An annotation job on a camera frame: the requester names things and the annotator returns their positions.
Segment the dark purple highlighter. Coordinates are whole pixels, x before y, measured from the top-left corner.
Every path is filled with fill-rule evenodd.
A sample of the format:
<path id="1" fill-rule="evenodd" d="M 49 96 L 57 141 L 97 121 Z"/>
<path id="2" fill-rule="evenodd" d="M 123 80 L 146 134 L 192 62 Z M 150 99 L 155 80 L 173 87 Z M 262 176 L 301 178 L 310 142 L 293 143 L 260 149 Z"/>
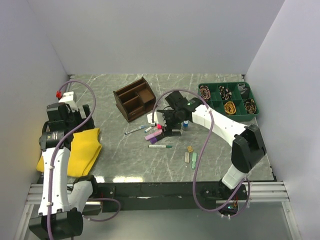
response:
<path id="1" fill-rule="evenodd" d="M 158 135 L 156 137 L 153 137 L 149 140 L 149 142 L 153 145 L 155 143 L 157 143 L 158 141 L 162 140 L 164 138 L 164 136 L 162 135 Z"/>

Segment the light purple highlighter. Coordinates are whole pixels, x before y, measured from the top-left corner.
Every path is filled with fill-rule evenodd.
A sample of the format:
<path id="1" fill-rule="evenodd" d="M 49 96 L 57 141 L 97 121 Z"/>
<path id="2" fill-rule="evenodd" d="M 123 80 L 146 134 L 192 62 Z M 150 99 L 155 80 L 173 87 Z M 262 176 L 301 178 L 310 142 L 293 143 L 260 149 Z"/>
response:
<path id="1" fill-rule="evenodd" d="M 146 141 L 149 141 L 150 139 L 159 136 L 161 133 L 162 133 L 161 131 L 156 131 L 154 133 L 151 133 L 151 134 L 145 136 L 144 138 L 145 138 Z"/>

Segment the pink highlighter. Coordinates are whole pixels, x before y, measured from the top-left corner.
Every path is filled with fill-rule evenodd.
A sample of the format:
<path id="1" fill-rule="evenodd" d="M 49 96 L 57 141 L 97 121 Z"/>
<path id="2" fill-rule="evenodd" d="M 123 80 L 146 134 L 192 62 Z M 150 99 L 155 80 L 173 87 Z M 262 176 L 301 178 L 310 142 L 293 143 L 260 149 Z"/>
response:
<path id="1" fill-rule="evenodd" d="M 162 129 L 163 129 L 163 127 L 162 127 L 162 125 L 157 124 L 157 125 L 156 125 L 156 129 L 157 129 L 157 130 L 162 130 Z"/>

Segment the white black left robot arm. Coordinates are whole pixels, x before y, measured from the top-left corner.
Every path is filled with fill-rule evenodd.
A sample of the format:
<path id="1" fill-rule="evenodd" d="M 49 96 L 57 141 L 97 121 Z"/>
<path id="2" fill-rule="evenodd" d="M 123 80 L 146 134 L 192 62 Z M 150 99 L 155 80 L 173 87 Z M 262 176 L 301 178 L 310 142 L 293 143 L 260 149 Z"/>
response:
<path id="1" fill-rule="evenodd" d="M 43 124 L 39 145 L 44 173 L 38 216 L 30 219 L 29 230 L 40 240 L 63 240 L 83 232 L 86 202 L 96 200 L 100 188 L 93 175 L 75 179 L 68 192 L 67 171 L 73 134 L 95 127 L 90 107 L 83 105 L 85 118 L 78 108 L 65 102 L 46 107 L 48 120 Z"/>

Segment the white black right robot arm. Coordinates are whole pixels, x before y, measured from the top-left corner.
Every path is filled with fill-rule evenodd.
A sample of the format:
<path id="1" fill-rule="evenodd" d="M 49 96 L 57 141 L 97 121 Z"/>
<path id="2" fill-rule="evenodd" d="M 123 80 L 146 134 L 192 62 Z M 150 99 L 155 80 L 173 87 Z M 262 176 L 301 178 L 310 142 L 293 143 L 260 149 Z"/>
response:
<path id="1" fill-rule="evenodd" d="M 205 127 L 231 146 L 231 165 L 222 177 L 220 196 L 231 199 L 237 193 L 237 185 L 266 155 L 267 149 L 259 127 L 236 122 L 213 110 L 197 96 L 188 100 L 178 91 L 165 97 L 170 110 L 162 112 L 165 127 L 176 127 L 184 121 Z"/>

